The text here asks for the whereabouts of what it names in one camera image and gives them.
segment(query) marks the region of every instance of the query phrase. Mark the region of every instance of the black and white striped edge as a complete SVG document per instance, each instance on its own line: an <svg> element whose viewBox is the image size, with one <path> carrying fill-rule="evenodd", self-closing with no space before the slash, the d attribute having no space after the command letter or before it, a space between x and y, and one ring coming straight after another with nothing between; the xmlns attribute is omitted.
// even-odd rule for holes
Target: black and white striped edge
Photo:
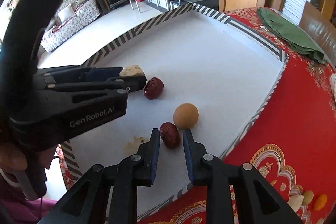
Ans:
<svg viewBox="0 0 336 224"><path fill-rule="evenodd" d="M179 6L178 8L175 8L173 10L170 10L168 12L165 12L161 15L158 15L156 17L153 17L150 20L147 20L146 22L137 25L133 29L129 30L128 32L124 33L123 35L119 36L115 40L111 41L109 44L107 44L105 47L100 49L98 52L96 52L94 55L92 55L89 59L87 59L81 66L93 66L96 64L101 58L106 57L109 53L114 51L116 48L120 47L121 45L125 44L128 40L131 40L133 37L141 34L142 32L152 28L153 26L156 26L160 24L161 22L165 22L169 20L170 18L174 18L177 15L181 15L183 13L189 12L190 10L194 10L200 14L206 15L208 17L211 17L223 24L229 24L230 26L234 27L239 32L242 32L246 35L248 35L250 38L252 38L256 43L258 43L260 46L265 48L267 51L269 51L272 55L274 55L277 59L279 59L281 62L284 63L283 68L281 69L277 80L275 81L273 87L271 88L271 91L265 98L265 101L262 103L262 105L259 107L255 115L250 119L250 121L245 126L244 130L239 133L237 138L234 140L234 142L231 144L229 148L227 148L219 158L223 159L225 158L233 149L234 147L241 141L241 139L246 135L248 130L254 125L255 121L259 118L261 112L264 110L265 106L268 104L268 101L270 100L271 96L273 95L275 88L277 87L282 73L286 68L286 63L288 62L288 55L279 48L276 44L268 40L266 37L259 34L257 31L253 30L252 28L248 27L247 25L235 20L234 18L216 11L214 9L211 9L209 7L196 4L196 3L189 3L186 5ZM76 182L81 176L82 173L79 170L78 164L76 163L76 159L74 154L72 153L72 149L70 146L70 142L64 142L61 144L63 154L66 160L66 163L68 165L69 171L71 175L73 176L74 182ZM176 195L173 195L166 201L162 202L161 204L157 205L156 207L152 208L151 210L141 214L137 217L137 221L142 220L160 209L167 206L169 203L177 200L180 198L183 194L185 194L187 191L189 191L192 188L192 184L188 184L186 187L181 189Z"/></svg>

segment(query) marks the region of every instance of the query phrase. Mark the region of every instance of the silver screw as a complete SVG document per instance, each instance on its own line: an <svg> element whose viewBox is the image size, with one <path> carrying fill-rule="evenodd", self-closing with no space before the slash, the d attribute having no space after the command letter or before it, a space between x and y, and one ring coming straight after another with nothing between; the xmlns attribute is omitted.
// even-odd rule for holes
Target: silver screw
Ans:
<svg viewBox="0 0 336 224"><path fill-rule="evenodd" d="M92 170L93 170L95 173L100 172L102 169L103 169L103 167L102 167L100 164L95 164L94 166L92 166Z"/></svg>
<svg viewBox="0 0 336 224"><path fill-rule="evenodd" d="M252 170L253 166L252 164L249 164L248 162L243 164L243 168L247 171Z"/></svg>
<svg viewBox="0 0 336 224"><path fill-rule="evenodd" d="M211 155L211 154L204 154L203 158L205 160L213 160L213 155Z"/></svg>
<svg viewBox="0 0 336 224"><path fill-rule="evenodd" d="M138 154L134 154L134 155L131 156L131 160L133 160L133 161L141 160L141 156L138 155Z"/></svg>

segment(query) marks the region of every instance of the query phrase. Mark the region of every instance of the white tray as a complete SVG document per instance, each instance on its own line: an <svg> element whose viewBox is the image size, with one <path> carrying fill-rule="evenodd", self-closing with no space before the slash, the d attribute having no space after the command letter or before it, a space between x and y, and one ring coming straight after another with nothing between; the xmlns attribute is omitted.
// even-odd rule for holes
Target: white tray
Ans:
<svg viewBox="0 0 336 224"><path fill-rule="evenodd" d="M156 100L147 100L142 91L130 93L125 116L66 142L63 152L71 173L77 180L93 164L118 164L127 142L134 136L149 138L152 128L173 122L174 110L184 102L199 110L195 141L225 157L259 117L287 60L259 33L202 5L180 6L138 25L83 65L136 64L147 80L161 79L164 91ZM161 141L154 185L138 187L138 219L190 187L182 143L170 150Z"/></svg>

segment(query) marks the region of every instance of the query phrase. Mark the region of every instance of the white pillow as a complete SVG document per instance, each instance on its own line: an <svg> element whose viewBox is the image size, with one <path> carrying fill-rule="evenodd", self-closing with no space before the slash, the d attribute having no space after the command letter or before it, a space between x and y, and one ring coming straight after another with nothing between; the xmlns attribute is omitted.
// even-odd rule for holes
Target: white pillow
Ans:
<svg viewBox="0 0 336 224"><path fill-rule="evenodd" d="M69 18L73 17L75 15L75 12L73 11L71 4L69 3L68 6L66 6L63 10L60 10L57 15L61 19L62 24L66 22Z"/></svg>

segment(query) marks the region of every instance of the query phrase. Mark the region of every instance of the red tablecloth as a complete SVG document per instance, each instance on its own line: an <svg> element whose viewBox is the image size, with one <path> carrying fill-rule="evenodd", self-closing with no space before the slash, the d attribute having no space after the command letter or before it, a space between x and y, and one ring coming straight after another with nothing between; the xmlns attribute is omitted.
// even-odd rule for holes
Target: red tablecloth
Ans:
<svg viewBox="0 0 336 224"><path fill-rule="evenodd" d="M285 41L262 26L255 12L256 8L249 8L226 14L275 42L290 59L265 110L224 161L234 165L251 162L286 201L289 195L312 190L312 203L301 206L297 214L303 223L315 224L326 218L336 203L336 104L329 84L334 70L290 50ZM64 172L69 188L73 183ZM328 196L327 203L314 211L313 203L320 194ZM194 187L139 224L205 223L205 210L206 189Z"/></svg>

